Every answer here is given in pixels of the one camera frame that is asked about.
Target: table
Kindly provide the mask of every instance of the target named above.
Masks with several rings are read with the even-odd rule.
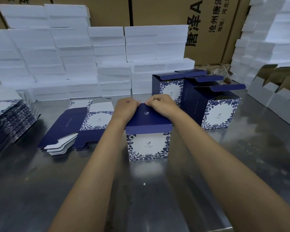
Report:
[[[236,93],[243,99],[230,126],[207,133],[290,204],[290,125]],[[42,115],[0,158],[0,232],[46,231],[89,160],[94,147],[54,157],[36,149],[69,102],[36,102]],[[232,230],[175,129],[168,158],[129,162],[124,136],[120,148],[105,231]]]

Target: person's right arm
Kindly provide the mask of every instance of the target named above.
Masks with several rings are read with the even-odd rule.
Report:
[[[169,95],[153,95],[146,104],[172,121],[235,231],[290,232],[290,206]]]

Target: hand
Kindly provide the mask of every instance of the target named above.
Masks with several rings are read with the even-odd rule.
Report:
[[[173,115],[181,111],[168,94],[153,95],[145,102],[145,104],[170,120]]]
[[[126,125],[134,115],[136,108],[140,105],[139,101],[133,98],[122,98],[117,101],[117,104],[112,115],[112,120],[120,120]]]

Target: floral patterned box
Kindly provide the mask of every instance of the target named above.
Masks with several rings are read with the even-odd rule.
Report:
[[[152,75],[152,95],[168,94],[176,104],[180,104],[184,78],[206,75],[206,71],[191,69]]]
[[[169,119],[141,103],[126,126],[129,160],[166,158],[172,128]]]
[[[185,80],[181,108],[203,129],[229,126],[241,100],[230,90],[245,89],[243,84],[199,83]]]

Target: forearm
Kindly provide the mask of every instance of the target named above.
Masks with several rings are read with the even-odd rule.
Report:
[[[290,231],[290,207],[186,113],[172,123],[236,231]]]
[[[125,123],[112,119],[49,232],[103,231]]]

